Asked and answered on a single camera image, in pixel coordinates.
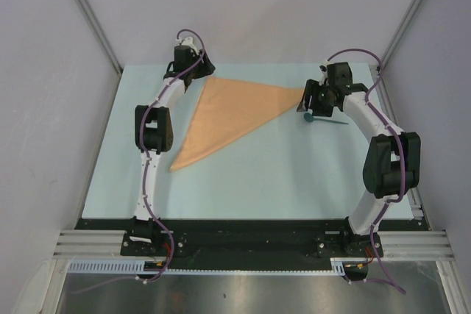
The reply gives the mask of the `peach satin napkin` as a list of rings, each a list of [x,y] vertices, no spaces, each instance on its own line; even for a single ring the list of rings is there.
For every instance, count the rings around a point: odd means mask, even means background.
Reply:
[[[199,162],[286,113],[299,104],[302,94],[302,88],[206,79],[170,171]]]

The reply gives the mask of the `teal plastic spoon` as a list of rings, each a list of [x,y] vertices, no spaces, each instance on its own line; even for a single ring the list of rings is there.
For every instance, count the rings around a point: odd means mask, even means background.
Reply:
[[[319,118],[319,117],[313,116],[313,115],[311,115],[311,114],[309,114],[309,113],[304,114],[303,118],[304,118],[305,121],[308,122],[308,123],[313,123],[313,122],[325,122],[325,123],[331,123],[331,124],[346,124],[346,125],[348,125],[347,122],[336,121],[336,120],[327,119],[327,118]]]

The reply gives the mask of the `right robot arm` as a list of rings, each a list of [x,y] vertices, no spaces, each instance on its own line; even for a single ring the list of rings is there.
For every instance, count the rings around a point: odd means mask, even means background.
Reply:
[[[297,112],[307,122],[326,120],[335,109],[346,114],[360,129],[369,148],[362,178],[364,195],[347,217],[339,238],[340,249],[356,256],[374,247],[375,233],[388,209],[400,203],[419,182],[421,139],[405,132],[371,101],[370,90],[353,81],[349,63],[321,65],[322,79],[306,82]]]

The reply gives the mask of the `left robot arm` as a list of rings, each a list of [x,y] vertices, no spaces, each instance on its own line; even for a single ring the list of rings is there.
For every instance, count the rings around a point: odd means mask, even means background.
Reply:
[[[137,244],[145,254],[153,255],[163,245],[163,228],[155,221],[153,211],[156,184],[162,167],[162,155],[174,142],[171,109],[195,79],[215,71],[205,49],[197,48],[188,36],[174,47],[174,59],[167,66],[163,84],[152,103],[135,108],[135,145],[141,153],[140,196],[127,231],[124,245]]]

